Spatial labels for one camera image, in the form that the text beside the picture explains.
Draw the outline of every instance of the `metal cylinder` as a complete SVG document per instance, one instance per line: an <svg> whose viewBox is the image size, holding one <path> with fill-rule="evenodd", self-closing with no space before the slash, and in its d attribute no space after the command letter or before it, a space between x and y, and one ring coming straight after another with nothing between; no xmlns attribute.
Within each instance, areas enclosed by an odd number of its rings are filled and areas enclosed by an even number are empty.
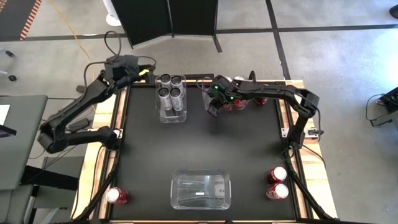
<svg viewBox="0 0 398 224"><path fill-rule="evenodd" d="M170 99L170 93L167 88L161 88L158 92L160 104L162 105L163 109L169 111L173 109L173 104Z"/></svg>
<svg viewBox="0 0 398 224"><path fill-rule="evenodd" d="M178 88L173 88L170 91L170 97L172 99L173 108L175 111L182 111L184 109L184 103L182 100L181 91Z"/></svg>
<svg viewBox="0 0 398 224"><path fill-rule="evenodd" d="M185 90L180 76L176 75L172 78L172 88L178 88L181 91L181 95L184 97Z"/></svg>
<svg viewBox="0 0 398 224"><path fill-rule="evenodd" d="M163 74L160 77L160 81L163 88L167 88L168 90L172 88L172 77L169 74Z"/></svg>

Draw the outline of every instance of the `clear plastic container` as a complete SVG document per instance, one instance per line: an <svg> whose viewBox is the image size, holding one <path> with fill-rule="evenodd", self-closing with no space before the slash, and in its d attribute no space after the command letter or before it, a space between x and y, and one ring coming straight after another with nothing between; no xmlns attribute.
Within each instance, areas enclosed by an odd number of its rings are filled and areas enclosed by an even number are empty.
<svg viewBox="0 0 398 224"><path fill-rule="evenodd" d="M231 181L225 170L176 170L171 188L174 209L226 210L231 205Z"/></svg>
<svg viewBox="0 0 398 224"><path fill-rule="evenodd" d="M185 76L183 75L169 75L170 76L170 83L162 84L161 77L157 76L155 79L155 112L156 115L159 117L160 122L162 123L177 123L177 122L184 122L187 119L187 84L185 82ZM180 88L177 85L171 85L171 81L174 78L179 78L181 81L182 86ZM168 89L168 96L166 91L161 90L163 88ZM175 93L173 88L178 88L180 92L180 96L172 97L171 93ZM179 101L182 104L179 107L173 106L170 109L170 104L175 105L175 102Z"/></svg>

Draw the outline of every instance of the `wooden table edge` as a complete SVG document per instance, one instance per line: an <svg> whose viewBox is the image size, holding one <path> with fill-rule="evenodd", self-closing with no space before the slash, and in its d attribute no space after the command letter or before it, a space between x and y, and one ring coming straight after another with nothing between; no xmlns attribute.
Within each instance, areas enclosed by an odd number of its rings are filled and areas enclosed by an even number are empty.
<svg viewBox="0 0 398 224"><path fill-rule="evenodd" d="M187 82L193 83L196 81L195 80L187 80ZM293 85L293 86L296 86L297 88L304 88L304 84L303 84L302 80L259 80L259 82L285 82L286 85ZM122 126L121 118L122 118L122 114L123 114L123 110L124 110L124 101L125 100L126 100L126 89L122 90L122 92L121 92L120 102L118 104L119 108L117 110L118 115L117 115L115 128L121 128L121 126ZM110 126L111 125L115 101L116 101L116 97L113 96L110 99L97 104L97 110L96 110L94 121L93 121L93 128L99 128L101 126L106 126L106 125ZM284 101L280 100L279 102L280 102L280 109L281 109L282 117L284 120L284 126L289 127L289 124L287 122L287 113L286 113L286 109L284 106ZM298 116L297 112L295 112L293 109L291 109L291 111L292 111L293 119L295 121ZM307 123L307 128L311 128L311 127L314 127L313 119L308 120L308 123ZM313 149L315 152L317 152L321 155L320 146L317 141L305 140L304 144L306 146L308 146L310 149ZM97 153L99 153L98 154L98 162L97 162L97 166L94 168ZM78 205L76 208L75 216L71 217L71 218L76 218L77 216L79 216L79 214L83 211L83 209L90 202L91 195L94 196L95 192L97 191L101 173L102 173L102 168L103 168L104 155L105 155L105 150L103 147L100 148L100 143L94 142L94 143L90 143L87 146L85 159L84 159L84 163L83 163L83 168L81 170L81 176L80 176L80 181L79 181ZM109 154L108 167L106 169L107 174L110 172L111 167L113 165L114 156L115 156L114 152L111 152ZM331 215L332 217L337 217L335 204L333 201L333 197L332 197L329 182L328 182L328 177L326 174L326 169L323 166L322 160L304 148L301 150L300 157L302 160L302 165L303 165L303 169L304 169L304 173L305 173L305 177L306 177L306 181L307 181L307 187L308 187L309 191L314 196L315 200L327 212L327 214ZM294 164L294 169L297 171L297 166L295 165L295 162L293 162L293 164ZM300 214L301 214L302 218L306 218L307 214L306 214L306 210L305 210L303 195L301 194L301 191L298 189L297 186L296 186L296 192L297 192L298 204L299 204L299 208L300 208ZM77 197L75 197L75 202L73 204L73 210L76 207L76 199L77 199ZM99 209L99 218L105 218L106 208L108 206L108 203L107 203L104 195L103 195L103 198L101 199L100 203L101 204L100 204L100 209ZM112 222L113 223L131 223L131 222L144 222L144 221L113 220ZM164 222L181 222L181 221L164 221Z"/></svg>

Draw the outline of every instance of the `black mat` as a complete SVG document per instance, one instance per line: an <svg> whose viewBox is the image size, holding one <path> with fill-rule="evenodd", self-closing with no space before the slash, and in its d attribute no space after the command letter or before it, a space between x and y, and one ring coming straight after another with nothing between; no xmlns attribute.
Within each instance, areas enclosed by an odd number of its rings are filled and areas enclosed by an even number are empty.
<svg viewBox="0 0 398 224"><path fill-rule="evenodd" d="M0 41L19 40L35 0L8 0L0 12Z"/></svg>
<svg viewBox="0 0 398 224"><path fill-rule="evenodd" d="M270 201L264 172L282 151L275 102L212 118L201 91L190 87L186 122L162 124L154 113L155 90L132 88L119 172L115 182L133 199L115 205L112 220L292 220L286 200ZM170 184L175 169L224 169L231 177L227 210L174 210Z"/></svg>

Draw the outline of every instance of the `black cable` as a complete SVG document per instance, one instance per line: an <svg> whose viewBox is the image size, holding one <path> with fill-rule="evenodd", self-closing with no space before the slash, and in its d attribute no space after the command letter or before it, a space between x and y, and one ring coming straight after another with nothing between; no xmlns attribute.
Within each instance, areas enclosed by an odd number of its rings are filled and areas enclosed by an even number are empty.
<svg viewBox="0 0 398 224"><path fill-rule="evenodd" d="M201 80L202 80L202 83L201 83L202 87L199 86L199 83L198 83L199 80L197 80L197 81L195 82L195 84L196 84L196 86L197 86L202 92L208 93L206 90L203 89L203 80L206 80L206 79L211 80L210 77L203 77L203 78L201 79Z"/></svg>
<svg viewBox="0 0 398 224"><path fill-rule="evenodd" d="M80 186L80 176L81 176L81 170L83 169L83 164L84 164L85 162L83 161L82 163L81 163L81 166L80 166L80 173L79 173L79 181L78 181L78 187L77 187L77 190L76 190L76 205L75 205L75 209L73 209L73 212L72 212L72 219L73 219L73 217L75 216L75 213L76 213L76 209L77 209L77 205L79 204L79 186Z"/></svg>
<svg viewBox="0 0 398 224"><path fill-rule="evenodd" d="M107 37L108 34L110 34L110 33L114 33L114 34L116 34L117 37L118 37L118 40L119 40L119 50L118 50L118 53L115 53L115 52L109 47L109 45L108 45L108 43L107 43L107 41L106 41L106 37ZM105 33L105 36L104 36L104 42L105 42L106 48L107 48L110 52L112 52L113 55L116 56L116 57L113 59L113 61L115 61L115 60L120 56L120 53L121 53L121 51L122 51L122 40L121 40L121 38L120 38L120 35L119 35L117 32L113 31L113 30L107 31L107 32Z"/></svg>
<svg viewBox="0 0 398 224"><path fill-rule="evenodd" d="M380 93L380 94L373 95L373 96L371 96L371 97L368 99L368 101L366 102L366 107L365 107L365 118L366 118L368 121L375 121L375 120L381 118L382 116L385 116L385 114L384 114L384 115L378 116L377 118L373 118L373 119L369 119L369 118L368 118L368 106L369 106L369 102L371 101L371 99L374 98L374 97L376 97L376 96L384 96L384 95L385 95L384 93ZM388 99L388 98L386 98L386 100L388 100L388 101L390 101L391 103L393 103L393 104L395 104L395 105L398 106L398 104L397 104L396 102L391 101L391 100Z"/></svg>
<svg viewBox="0 0 398 224"><path fill-rule="evenodd" d="M285 154L285 152L287 151L287 154L289 154L289 149L292 149L291 147L288 147L288 148L286 148L286 149L284 149L280 154L279 154L279 159L282 159L283 161L285 161L285 162L289 162L287 159L285 159L284 158L284 154Z"/></svg>
<svg viewBox="0 0 398 224"><path fill-rule="evenodd" d="M118 139L119 139L119 137L120 137L122 131L121 131L119 128L115 128L115 129L113 129L113 130L118 130L118 131L119 131L119 134L118 134ZM101 150L102 147L103 147L102 145L99 147L98 152L97 152L97 156L96 156L96 159L95 159L94 171L93 171L93 183L92 183L92 185L91 185L90 200L91 200L91 198L93 197L94 179L95 179L96 167L97 167L98 157L99 157L99 155L100 155L100 150Z"/></svg>
<svg viewBox="0 0 398 224"><path fill-rule="evenodd" d="M45 150L43 149L43 151L42 151L42 153L40 153L40 155L38 155L38 156L36 156L36 157L33 157L33 158L29 157L29 159L37 159L37 158L39 158L40 156L42 156L42 155L44 154L44 152L45 152Z"/></svg>
<svg viewBox="0 0 398 224"><path fill-rule="evenodd" d="M11 209L12 193L14 193L14 189L12 189L11 193L10 193L10 200L8 201L8 208L7 208L6 218L4 219L4 223L8 223L7 219L8 219L8 213L10 212L10 209Z"/></svg>
<svg viewBox="0 0 398 224"><path fill-rule="evenodd" d="M149 56L137 56L137 58L148 58L148 59L151 59L151 60L153 60L155 63L152 65L152 66L156 66L156 60L153 58L153 57L149 57Z"/></svg>
<svg viewBox="0 0 398 224"><path fill-rule="evenodd" d="M58 155L56 156L56 158L55 158L53 161L49 162L40 172L38 172L36 175L34 175L34 176L33 176L32 178L30 178L29 180L24 181L24 183L25 183L25 184L28 184L30 181L34 180L34 179L35 179L36 177L38 177L41 173L43 173L46 169L48 169L52 164L54 164L54 163L56 163L57 161L59 161L60 159L62 159L66 154L68 154L70 151L72 151L72 149L74 149L74 148L76 148L76 147L77 147L77 145L71 147L70 149L68 149L67 151L65 151L66 153L64 153L62 156L61 156L62 152L61 152L60 154L58 154Z"/></svg>
<svg viewBox="0 0 398 224"><path fill-rule="evenodd" d="M326 162L325 162L325 160L323 159L323 157L322 157L321 155L319 155L319 153L317 153L317 152L315 152L314 150L310 149L310 148L309 148L308 146L306 146L306 145L303 145L303 147L306 148L306 149L308 149L309 151L311 151L311 152L314 153L315 155L317 155L317 156L319 157L319 159L322 160L323 165L324 165L325 168L326 168Z"/></svg>

